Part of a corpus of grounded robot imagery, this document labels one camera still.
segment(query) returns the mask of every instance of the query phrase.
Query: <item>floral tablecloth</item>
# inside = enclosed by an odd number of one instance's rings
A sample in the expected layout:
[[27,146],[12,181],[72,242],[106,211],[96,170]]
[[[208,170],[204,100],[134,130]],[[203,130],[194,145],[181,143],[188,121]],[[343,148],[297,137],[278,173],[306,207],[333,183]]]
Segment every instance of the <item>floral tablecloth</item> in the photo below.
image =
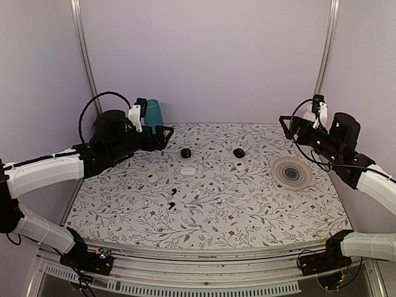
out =
[[[326,239],[351,228],[326,172],[300,156],[277,124],[175,124],[162,152],[134,157],[86,179],[67,225],[83,237],[173,249],[236,249]],[[192,157],[182,159],[182,148]],[[234,168],[241,147],[248,165]],[[316,183],[290,191],[272,178],[269,160],[306,162]],[[180,174],[182,167],[197,170]],[[156,184],[146,174],[159,176]],[[168,202],[175,206],[169,209]]]

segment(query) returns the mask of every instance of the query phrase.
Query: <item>white robot arm segment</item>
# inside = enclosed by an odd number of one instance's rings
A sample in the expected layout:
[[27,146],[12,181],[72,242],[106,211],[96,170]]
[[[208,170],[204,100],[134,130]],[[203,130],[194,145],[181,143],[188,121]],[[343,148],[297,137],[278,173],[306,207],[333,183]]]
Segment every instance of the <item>white robot arm segment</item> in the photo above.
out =
[[344,256],[360,256],[396,262],[396,233],[364,234],[352,232],[341,242]]
[[[370,165],[368,168],[380,171],[392,178],[378,165]],[[396,216],[396,184],[375,172],[362,172],[356,188],[378,201],[387,210]]]
[[73,248],[74,238],[67,228],[56,226],[23,205],[20,208],[24,217],[20,219],[13,233],[37,241],[38,244],[47,244],[62,253],[68,253]]
[[58,154],[72,152],[75,152],[75,155],[47,159],[6,170],[5,173],[9,175],[7,185],[11,198],[17,199],[27,192],[50,184],[83,178],[84,163],[75,150],[69,148]]

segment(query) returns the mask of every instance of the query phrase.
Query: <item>lavender wall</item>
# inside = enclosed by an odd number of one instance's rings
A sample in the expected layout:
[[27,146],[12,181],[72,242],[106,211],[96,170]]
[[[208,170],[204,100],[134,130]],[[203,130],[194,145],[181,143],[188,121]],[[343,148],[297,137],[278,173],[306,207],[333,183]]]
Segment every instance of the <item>lavender wall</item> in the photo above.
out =
[[[323,91],[331,112],[344,111],[361,124],[357,150],[394,176],[395,30],[395,1],[342,1]],[[390,212],[338,177],[333,181],[356,231],[396,232]]]
[[[78,143],[77,120],[90,95],[70,1],[2,0],[0,20],[0,157],[21,161]],[[91,111],[87,122],[93,117]],[[20,201],[59,223],[73,186],[57,184]],[[0,236],[0,296],[26,294],[37,249]]]
[[98,89],[157,98],[166,122],[277,122],[312,95],[330,9],[315,0],[81,5]]

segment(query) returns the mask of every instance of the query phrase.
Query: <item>black cable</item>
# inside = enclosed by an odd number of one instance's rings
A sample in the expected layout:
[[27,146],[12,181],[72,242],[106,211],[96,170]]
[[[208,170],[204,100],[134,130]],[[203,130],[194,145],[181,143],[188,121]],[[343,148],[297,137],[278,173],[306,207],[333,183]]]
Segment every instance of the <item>black cable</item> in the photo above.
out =
[[71,155],[77,155],[77,154],[78,154],[78,152],[69,152],[69,153],[57,153],[57,154],[55,154],[53,156],[52,155],[41,156],[41,157],[38,157],[38,158],[35,158],[35,159],[22,161],[22,162],[15,163],[13,165],[4,167],[4,170],[11,170],[11,169],[13,169],[15,167],[21,167],[21,166],[24,166],[24,165],[32,164],[32,163],[43,161],[43,160],[49,160],[49,159],[52,159],[52,158],[60,158],[60,157],[66,157],[66,156],[71,156]]
[[339,287],[339,289],[342,289],[342,288],[344,288],[344,287],[346,287],[346,286],[349,286],[349,285],[356,279],[356,277],[358,277],[358,274],[359,274],[359,272],[360,272],[360,269],[361,269],[362,265],[363,265],[363,257],[360,258],[359,267],[358,267],[358,269],[357,269],[355,275],[353,276],[353,278],[352,278],[348,283],[346,283],[346,284],[344,284],[344,285],[341,285],[341,286]]
[[20,237],[20,235],[18,235],[19,238],[19,242],[15,242],[14,240],[11,239],[11,237],[9,236],[8,233],[6,233],[7,239],[12,243],[15,244],[16,246],[20,246],[21,242],[22,242],[22,238]]
[[311,251],[310,249],[305,249],[305,250],[303,250],[301,253],[299,253],[298,256],[297,256],[297,259],[296,259],[296,265],[297,265],[297,267],[298,267],[299,269],[301,269],[301,266],[299,265],[298,260],[299,260],[299,258],[300,258],[303,254],[306,254],[307,252],[313,252],[313,253],[316,255],[316,252]]
[[319,115],[318,117],[317,117],[317,120],[319,121],[319,125],[320,126],[322,126],[323,128],[325,128],[325,126],[322,124],[322,122],[321,122],[321,115]]
[[98,99],[99,97],[102,97],[104,95],[114,95],[117,96],[119,98],[121,98],[122,100],[124,100],[126,102],[126,104],[128,105],[128,108],[131,109],[131,104],[129,103],[128,99],[125,98],[124,96],[122,96],[121,94],[117,93],[117,92],[113,92],[113,91],[107,91],[107,92],[103,92],[103,93],[99,93],[98,95],[94,96],[91,100],[88,101],[88,103],[84,106],[81,114],[80,114],[80,118],[79,118],[79,137],[81,140],[81,143],[84,144],[85,140],[82,137],[82,128],[81,128],[81,124],[82,124],[82,118],[84,117],[85,112],[87,111],[88,107],[92,104],[92,102],[94,102],[96,99]]
[[295,137],[294,137],[293,131],[291,130],[291,123],[293,122],[293,118],[294,118],[295,114],[297,113],[297,111],[298,111],[305,103],[310,102],[310,101],[313,101],[313,100],[312,100],[312,99],[307,99],[307,100],[301,102],[301,103],[297,106],[297,108],[294,110],[293,114],[291,115],[290,122],[289,122],[289,130],[290,130],[290,133],[291,133],[291,139],[292,139],[292,141],[294,142],[294,144],[296,145],[296,147],[297,147],[297,149],[299,150],[299,152],[304,156],[305,159],[307,159],[307,160],[309,160],[309,161],[311,161],[311,162],[313,162],[313,163],[315,163],[315,164],[317,164],[317,165],[325,165],[325,166],[331,166],[331,167],[337,166],[337,167],[346,167],[346,168],[356,168],[356,169],[359,169],[359,170],[364,171],[364,172],[365,172],[366,170],[372,171],[372,172],[374,172],[374,173],[377,173],[377,174],[379,174],[379,175],[385,177],[386,179],[388,179],[388,180],[390,180],[390,181],[392,181],[393,183],[396,184],[396,180],[395,180],[395,179],[391,178],[390,176],[386,175],[386,174],[383,173],[383,172],[380,172],[380,171],[375,170],[375,169],[372,169],[372,168],[367,168],[367,167],[362,167],[362,166],[355,166],[355,165],[346,165],[346,164],[328,164],[328,163],[318,162],[318,161],[315,161],[315,160],[309,158],[309,157],[303,152],[303,150],[301,149],[301,147],[299,147],[299,144],[297,143],[297,141],[296,141],[296,139],[295,139]]
[[363,265],[363,257],[360,258],[359,267],[358,267],[358,269],[357,269],[355,275],[353,276],[353,278],[352,278],[348,283],[346,283],[346,284],[344,284],[344,285],[341,284],[338,288],[333,289],[333,290],[329,290],[329,289],[325,289],[325,290],[326,290],[326,291],[338,291],[339,289],[342,289],[342,288],[344,288],[344,287],[346,287],[346,286],[349,286],[349,285],[358,277],[362,265]]
[[[315,156],[314,156],[314,150],[311,150],[311,157],[312,157],[312,159],[314,159],[315,161],[316,161],[316,159],[315,159]],[[325,172],[330,172],[331,171],[331,169],[332,169],[332,167],[329,165],[329,169],[326,169],[326,168],[324,168],[324,167],[322,167],[322,165],[319,165],[319,164],[316,164],[321,170],[323,170],[323,171],[325,171]]]
[[[91,295],[92,295],[93,297],[96,297],[96,295],[95,295],[94,292],[92,291],[91,287],[88,285],[87,281],[85,280],[85,275],[84,275],[83,273],[81,273],[81,271],[78,271],[77,269],[75,269],[75,268],[73,267],[73,265],[69,262],[69,260],[67,260],[66,257],[65,257],[64,255],[62,255],[61,252],[59,252],[59,251],[58,251],[57,249],[55,249],[55,248],[53,248],[53,250],[56,251],[56,253],[57,253],[58,255],[60,255],[61,258],[63,258],[63,259],[69,264],[69,266],[71,267],[71,269],[73,269],[73,271],[79,276],[79,283],[80,283],[80,286],[82,286],[81,281],[83,281],[83,282],[85,283],[85,286],[87,286],[87,289],[88,289],[88,291],[91,293]],[[85,297],[89,297],[89,296],[84,292],[84,290],[81,290],[81,292],[84,294]]]

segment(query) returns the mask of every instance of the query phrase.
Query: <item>teal cup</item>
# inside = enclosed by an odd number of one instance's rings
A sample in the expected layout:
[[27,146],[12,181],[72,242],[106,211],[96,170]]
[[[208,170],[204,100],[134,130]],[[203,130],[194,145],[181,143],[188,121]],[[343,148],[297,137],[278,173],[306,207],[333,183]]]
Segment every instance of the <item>teal cup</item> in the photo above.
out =
[[144,118],[144,126],[153,128],[154,134],[157,133],[155,126],[163,126],[160,103],[156,99],[147,100],[147,112]]

